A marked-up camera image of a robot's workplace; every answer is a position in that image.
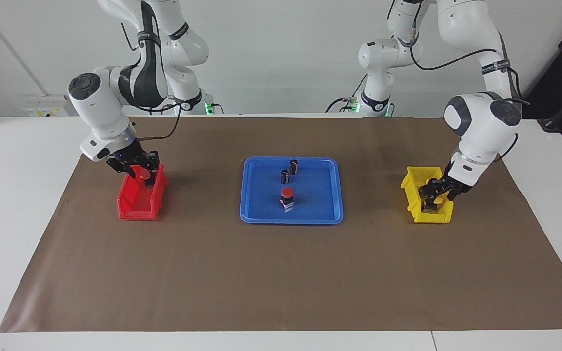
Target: white backdrop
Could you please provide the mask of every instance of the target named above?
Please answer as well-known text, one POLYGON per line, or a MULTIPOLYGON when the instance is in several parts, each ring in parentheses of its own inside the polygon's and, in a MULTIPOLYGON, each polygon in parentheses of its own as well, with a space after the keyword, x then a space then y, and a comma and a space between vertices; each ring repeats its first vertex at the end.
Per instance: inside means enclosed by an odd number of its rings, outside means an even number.
MULTIPOLYGON (((528 91, 562 39, 562 0, 488 2, 522 77, 522 89, 528 91)), ((209 61, 194 70, 201 87, 227 113, 317 112, 352 93, 364 74, 357 63, 359 46, 390 36, 390 4, 181 0, 186 20, 210 46, 209 61)), ((132 28, 129 33, 135 37, 132 28)), ((461 54, 439 38, 435 6, 421 33, 424 65, 461 54)), ((21 115, 24 95, 64 94, 79 73, 132 64, 137 57, 129 51, 119 23, 95 0, 0 0, 0 116, 21 115)), ((415 67, 392 73, 399 116, 439 117, 452 96, 483 89, 474 58, 430 73, 415 67)))

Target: blue tray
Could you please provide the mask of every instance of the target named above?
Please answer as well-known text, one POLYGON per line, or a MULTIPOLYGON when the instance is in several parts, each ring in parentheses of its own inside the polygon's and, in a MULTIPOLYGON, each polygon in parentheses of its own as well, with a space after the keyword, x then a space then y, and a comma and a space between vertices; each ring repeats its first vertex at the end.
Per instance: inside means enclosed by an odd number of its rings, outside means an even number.
POLYGON ((244 164, 240 218, 250 224, 334 225, 344 219, 340 175, 330 158, 254 156, 244 164), (281 184, 281 171, 290 160, 299 171, 281 184), (286 212, 279 203, 281 189, 294 189, 294 207, 286 212))

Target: white table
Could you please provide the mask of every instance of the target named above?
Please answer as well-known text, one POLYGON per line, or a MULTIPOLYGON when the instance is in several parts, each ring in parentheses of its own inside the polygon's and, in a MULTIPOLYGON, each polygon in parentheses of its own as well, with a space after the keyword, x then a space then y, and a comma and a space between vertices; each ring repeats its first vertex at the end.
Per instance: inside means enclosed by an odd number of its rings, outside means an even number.
MULTIPOLYGON (((78 117, 0 118, 0 322, 80 157, 78 144, 88 132, 78 117)), ((562 260, 562 137, 524 121, 520 141, 504 161, 562 260)), ((554 351, 562 350, 562 331, 0 334, 0 350, 69 349, 554 351)))

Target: yellow plastic container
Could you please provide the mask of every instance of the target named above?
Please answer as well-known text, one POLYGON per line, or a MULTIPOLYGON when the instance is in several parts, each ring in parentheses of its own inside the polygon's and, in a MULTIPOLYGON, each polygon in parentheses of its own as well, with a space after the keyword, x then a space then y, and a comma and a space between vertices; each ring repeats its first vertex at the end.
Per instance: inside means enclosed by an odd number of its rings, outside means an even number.
POLYGON ((406 177, 402 181, 401 188, 406 193, 409 207, 406 209, 413 216, 415 223, 450 223, 452 210, 455 203, 448 200, 447 194, 437 198, 437 213, 423 213, 422 200, 420 200, 419 188, 425 186, 429 179, 443 177, 442 169, 439 167, 407 167, 406 177))

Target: brown tablecloth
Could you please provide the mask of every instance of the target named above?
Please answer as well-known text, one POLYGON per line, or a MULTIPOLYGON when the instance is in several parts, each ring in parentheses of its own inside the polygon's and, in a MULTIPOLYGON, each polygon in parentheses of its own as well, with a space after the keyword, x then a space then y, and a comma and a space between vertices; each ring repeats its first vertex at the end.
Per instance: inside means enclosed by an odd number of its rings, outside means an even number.
POLYGON ((458 140, 441 119, 183 118, 145 144, 169 179, 157 222, 119 220, 123 174, 81 157, 0 332, 562 329, 562 264, 501 162, 450 224, 413 224, 406 166, 458 140), (334 158, 344 221, 242 222, 250 156, 334 158))

